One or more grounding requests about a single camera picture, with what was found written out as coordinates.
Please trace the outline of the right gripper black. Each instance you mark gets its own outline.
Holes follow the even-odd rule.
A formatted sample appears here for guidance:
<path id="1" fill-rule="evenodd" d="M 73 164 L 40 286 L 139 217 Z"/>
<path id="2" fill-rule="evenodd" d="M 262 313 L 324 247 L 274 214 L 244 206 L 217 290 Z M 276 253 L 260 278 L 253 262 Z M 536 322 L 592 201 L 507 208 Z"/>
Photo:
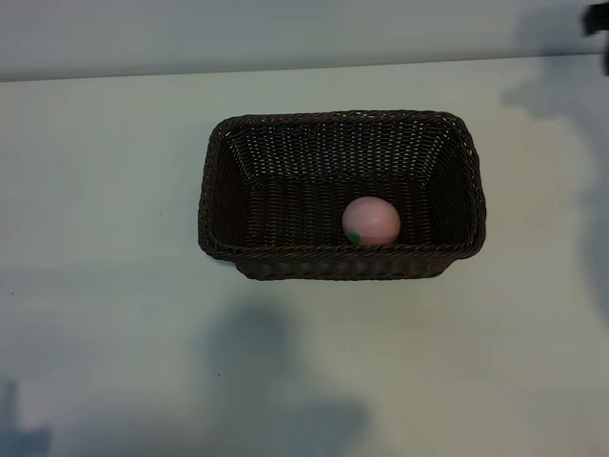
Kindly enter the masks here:
<path id="1" fill-rule="evenodd" d="M 583 14 L 583 33 L 592 36 L 609 30 L 609 4 L 593 4 Z"/>

